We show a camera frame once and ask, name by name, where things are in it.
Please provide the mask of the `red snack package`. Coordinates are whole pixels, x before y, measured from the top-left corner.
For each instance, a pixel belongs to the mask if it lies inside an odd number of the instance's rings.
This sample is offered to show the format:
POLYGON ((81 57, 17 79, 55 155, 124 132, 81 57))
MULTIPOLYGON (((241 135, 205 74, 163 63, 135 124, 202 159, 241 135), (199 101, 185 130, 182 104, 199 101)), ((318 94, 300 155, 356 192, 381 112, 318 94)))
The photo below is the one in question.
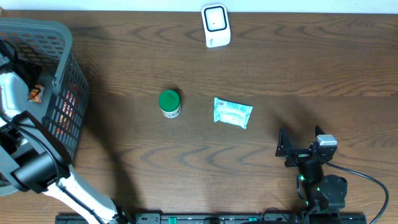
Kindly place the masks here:
POLYGON ((70 89, 64 89, 56 100, 55 111, 52 115, 52 130, 56 136, 62 134, 74 134, 78 127, 79 95, 80 91, 75 82, 70 82, 70 89))

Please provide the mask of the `orange tissue pack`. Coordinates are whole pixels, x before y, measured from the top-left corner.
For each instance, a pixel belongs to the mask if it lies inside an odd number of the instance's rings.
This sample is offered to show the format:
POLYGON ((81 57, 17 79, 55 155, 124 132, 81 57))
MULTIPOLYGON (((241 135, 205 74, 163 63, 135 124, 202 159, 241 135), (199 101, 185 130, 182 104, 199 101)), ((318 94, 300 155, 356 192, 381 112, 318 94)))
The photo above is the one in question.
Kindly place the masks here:
POLYGON ((34 103, 41 103, 44 98, 45 88, 42 85, 36 85, 31 89, 28 100, 34 103))

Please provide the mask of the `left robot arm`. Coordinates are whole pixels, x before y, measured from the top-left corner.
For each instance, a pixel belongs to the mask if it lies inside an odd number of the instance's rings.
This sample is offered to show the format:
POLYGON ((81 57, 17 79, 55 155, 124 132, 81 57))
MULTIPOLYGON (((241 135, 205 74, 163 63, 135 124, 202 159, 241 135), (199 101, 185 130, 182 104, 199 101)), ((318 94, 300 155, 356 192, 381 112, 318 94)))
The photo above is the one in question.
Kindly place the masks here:
POLYGON ((1 174, 17 190, 62 201, 88 223, 135 223, 75 172, 63 142, 34 116, 30 94, 42 68, 20 59, 7 40, 1 55, 1 174))

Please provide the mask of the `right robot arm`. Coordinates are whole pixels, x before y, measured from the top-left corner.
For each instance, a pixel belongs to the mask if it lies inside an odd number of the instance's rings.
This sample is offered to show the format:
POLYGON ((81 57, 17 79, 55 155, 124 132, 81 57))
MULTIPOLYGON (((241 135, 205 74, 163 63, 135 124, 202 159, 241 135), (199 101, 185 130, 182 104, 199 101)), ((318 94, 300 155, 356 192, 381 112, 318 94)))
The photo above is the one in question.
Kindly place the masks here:
POLYGON ((341 223, 339 211, 345 208, 347 180, 325 175, 322 165, 332 160, 338 142, 321 127, 315 127, 315 140, 306 149, 294 149, 285 128, 279 130, 275 155, 285 158, 286 167, 297 167, 297 192, 307 207, 299 212, 300 223, 341 223))

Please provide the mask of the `teal wet wipes pack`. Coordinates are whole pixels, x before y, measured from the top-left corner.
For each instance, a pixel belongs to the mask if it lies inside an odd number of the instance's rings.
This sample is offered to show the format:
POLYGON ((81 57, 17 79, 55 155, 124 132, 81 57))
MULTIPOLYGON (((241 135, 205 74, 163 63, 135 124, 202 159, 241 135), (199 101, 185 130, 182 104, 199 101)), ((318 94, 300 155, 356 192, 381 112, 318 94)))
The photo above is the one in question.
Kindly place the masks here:
POLYGON ((214 98, 213 120, 246 129, 252 109, 249 105, 214 98))

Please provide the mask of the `green lid white jar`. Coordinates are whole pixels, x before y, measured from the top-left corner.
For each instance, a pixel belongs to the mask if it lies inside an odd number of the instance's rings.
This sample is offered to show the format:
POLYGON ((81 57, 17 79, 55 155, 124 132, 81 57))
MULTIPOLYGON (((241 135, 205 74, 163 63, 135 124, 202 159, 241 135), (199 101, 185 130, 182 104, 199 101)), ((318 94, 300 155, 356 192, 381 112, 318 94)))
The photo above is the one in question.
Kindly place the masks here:
POLYGON ((166 118, 176 118, 181 112, 181 101, 178 93, 165 90, 159 96, 159 108, 166 118))

